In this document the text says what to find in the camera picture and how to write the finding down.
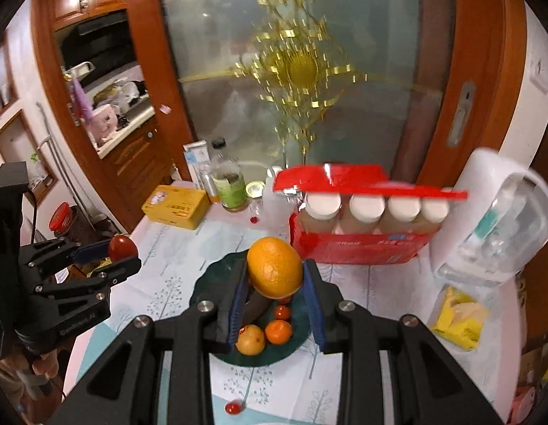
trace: white wall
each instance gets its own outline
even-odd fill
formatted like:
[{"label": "white wall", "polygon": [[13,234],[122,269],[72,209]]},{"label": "white wall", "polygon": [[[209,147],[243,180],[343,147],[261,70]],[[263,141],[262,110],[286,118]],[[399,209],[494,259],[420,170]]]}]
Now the white wall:
[{"label": "white wall", "polygon": [[[28,120],[28,124],[38,143],[46,137],[46,129],[43,123],[42,115],[36,106],[36,102],[43,105],[49,127],[60,145],[62,156],[65,159],[66,168],[72,175],[73,183],[79,191],[83,201],[88,205],[88,211],[91,214],[104,213],[116,219],[108,210],[107,206],[100,199],[99,195],[93,189],[88,179],[80,169],[77,160],[74,158],[63,135],[54,118],[54,114],[49,106],[45,96],[44,88],[41,83],[38,66],[34,55],[34,44],[32,41],[31,30],[31,0],[26,0],[20,7],[7,29],[8,44],[10,51],[10,62],[12,67],[12,77],[18,92],[19,99],[2,116],[0,116],[0,128],[19,110],[23,110]],[[75,204],[69,190],[63,184],[61,175],[58,173],[54,164],[54,159],[47,146],[43,146],[42,153],[49,163],[50,167],[56,173],[58,183],[54,189],[45,197],[45,200],[38,208],[37,228],[46,238],[52,238],[52,232],[48,228],[49,219],[55,209],[62,202]],[[0,155],[0,165],[4,163]],[[33,207],[28,200],[24,198],[22,207],[24,216],[32,219]]]},{"label": "white wall", "polygon": [[528,167],[548,124],[548,34],[528,5],[526,24],[526,65],[522,86],[500,154]]}]

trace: glass door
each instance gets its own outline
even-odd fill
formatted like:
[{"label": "glass door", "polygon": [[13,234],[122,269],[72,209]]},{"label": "glass door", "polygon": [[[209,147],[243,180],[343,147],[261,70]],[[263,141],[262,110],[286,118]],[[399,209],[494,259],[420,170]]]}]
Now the glass door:
[{"label": "glass door", "polygon": [[[196,137],[222,136],[238,159],[268,165],[373,163],[390,173],[406,153],[412,169],[399,178],[415,180],[453,45],[454,0],[433,0],[439,15],[423,12],[430,2],[162,0]],[[403,143],[410,123],[415,150]]]}]

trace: jar lid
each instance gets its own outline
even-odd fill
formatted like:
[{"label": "jar lid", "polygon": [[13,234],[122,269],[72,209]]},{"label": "jar lid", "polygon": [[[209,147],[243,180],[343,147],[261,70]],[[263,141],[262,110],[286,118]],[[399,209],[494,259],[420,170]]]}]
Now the jar lid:
[{"label": "jar lid", "polygon": [[384,208],[384,198],[380,195],[353,195],[349,201],[351,214],[365,224],[380,219]]},{"label": "jar lid", "polygon": [[390,197],[388,210],[400,222],[411,222],[420,212],[421,202],[413,197]]},{"label": "jar lid", "polygon": [[249,198],[260,198],[264,190],[264,182],[262,181],[252,181],[246,185],[246,195]]},{"label": "jar lid", "polygon": [[213,147],[215,150],[219,150],[220,148],[224,148],[227,144],[225,143],[224,137],[218,137],[214,138],[211,141],[211,147]]},{"label": "jar lid", "polygon": [[421,214],[434,224],[441,224],[449,214],[449,202],[441,198],[424,198]]},{"label": "jar lid", "polygon": [[62,203],[54,212],[54,215],[49,220],[49,229],[52,232],[63,233],[71,223],[71,208],[69,204]]},{"label": "jar lid", "polygon": [[329,220],[341,208],[341,196],[338,193],[306,193],[306,212],[317,220]]}]

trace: white appliance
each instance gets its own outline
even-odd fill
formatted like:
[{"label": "white appliance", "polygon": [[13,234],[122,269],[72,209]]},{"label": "white appliance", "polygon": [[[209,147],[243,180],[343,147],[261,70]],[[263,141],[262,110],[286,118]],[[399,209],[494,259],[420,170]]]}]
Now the white appliance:
[{"label": "white appliance", "polygon": [[535,171],[478,148],[453,188],[469,197],[452,208],[432,238],[431,265],[437,275],[499,285],[548,241],[548,185]]}]

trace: cherry tomato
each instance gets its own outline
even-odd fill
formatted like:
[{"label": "cherry tomato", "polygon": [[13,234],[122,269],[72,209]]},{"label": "cherry tomato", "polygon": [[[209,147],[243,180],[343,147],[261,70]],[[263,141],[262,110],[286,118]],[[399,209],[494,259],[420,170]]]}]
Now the cherry tomato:
[{"label": "cherry tomato", "polygon": [[231,401],[225,404],[225,412],[230,415],[237,415],[242,412],[242,404],[239,401]]},{"label": "cherry tomato", "polygon": [[108,256],[113,262],[129,257],[138,257],[138,248],[128,236],[114,235],[108,244]]},{"label": "cherry tomato", "polygon": [[274,317],[276,319],[289,320],[292,317],[292,311],[285,305],[278,305],[274,309]]}]

